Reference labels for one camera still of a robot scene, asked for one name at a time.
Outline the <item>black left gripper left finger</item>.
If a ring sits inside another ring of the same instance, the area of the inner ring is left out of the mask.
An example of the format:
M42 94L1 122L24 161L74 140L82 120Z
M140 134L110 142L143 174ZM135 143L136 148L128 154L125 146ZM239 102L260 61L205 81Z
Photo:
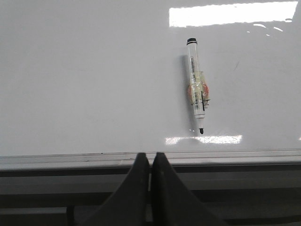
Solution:
M98 207L82 226L144 226L149 186L149 162L138 153L118 189Z

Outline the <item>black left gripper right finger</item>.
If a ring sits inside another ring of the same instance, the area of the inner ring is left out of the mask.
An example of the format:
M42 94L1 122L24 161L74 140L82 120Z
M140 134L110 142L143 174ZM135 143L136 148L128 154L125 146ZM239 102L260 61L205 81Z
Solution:
M164 153L152 164L152 216L155 226L226 225L184 185Z

